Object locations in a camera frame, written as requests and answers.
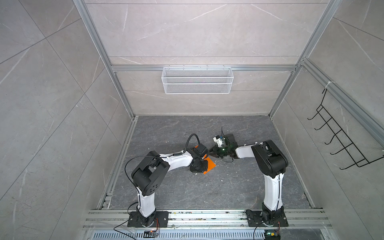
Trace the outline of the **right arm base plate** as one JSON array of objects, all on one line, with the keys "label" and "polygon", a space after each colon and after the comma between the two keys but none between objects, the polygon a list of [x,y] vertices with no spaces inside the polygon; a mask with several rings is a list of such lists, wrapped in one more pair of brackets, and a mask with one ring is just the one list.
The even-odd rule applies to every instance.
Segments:
[{"label": "right arm base plate", "polygon": [[246,210],[246,219],[249,227],[257,227],[265,225],[267,227],[288,227],[289,223],[284,212],[278,211],[279,214],[269,214],[267,211]]}]

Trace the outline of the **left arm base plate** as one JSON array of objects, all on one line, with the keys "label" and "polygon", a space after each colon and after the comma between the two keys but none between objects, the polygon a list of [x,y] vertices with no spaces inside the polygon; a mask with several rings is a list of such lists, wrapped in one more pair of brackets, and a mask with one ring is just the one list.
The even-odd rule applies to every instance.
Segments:
[{"label": "left arm base plate", "polygon": [[139,211],[131,212],[127,223],[127,227],[149,228],[160,227],[166,228],[169,221],[169,212],[154,211],[150,216],[143,217]]}]

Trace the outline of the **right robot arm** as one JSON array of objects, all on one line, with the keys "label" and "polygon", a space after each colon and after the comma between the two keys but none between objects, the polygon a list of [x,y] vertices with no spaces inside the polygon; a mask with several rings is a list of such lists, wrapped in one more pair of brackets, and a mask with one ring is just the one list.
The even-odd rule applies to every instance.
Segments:
[{"label": "right robot arm", "polygon": [[234,159],[255,158],[265,179],[265,197],[261,218],[266,225],[272,225],[284,216],[282,202],[282,181],[288,160],[272,140],[253,145],[238,146],[225,137],[214,137],[215,145],[210,155],[215,158],[230,156]]}]

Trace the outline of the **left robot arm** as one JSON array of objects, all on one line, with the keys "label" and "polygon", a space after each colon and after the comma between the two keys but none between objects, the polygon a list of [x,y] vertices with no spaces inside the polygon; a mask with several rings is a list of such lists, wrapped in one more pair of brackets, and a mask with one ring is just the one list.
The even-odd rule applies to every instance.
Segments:
[{"label": "left robot arm", "polygon": [[151,151],[133,170],[131,178],[138,192],[138,216],[142,225],[150,226],[155,220],[155,191],[171,170],[189,167],[193,173],[208,170],[209,150],[203,144],[173,154]]}]

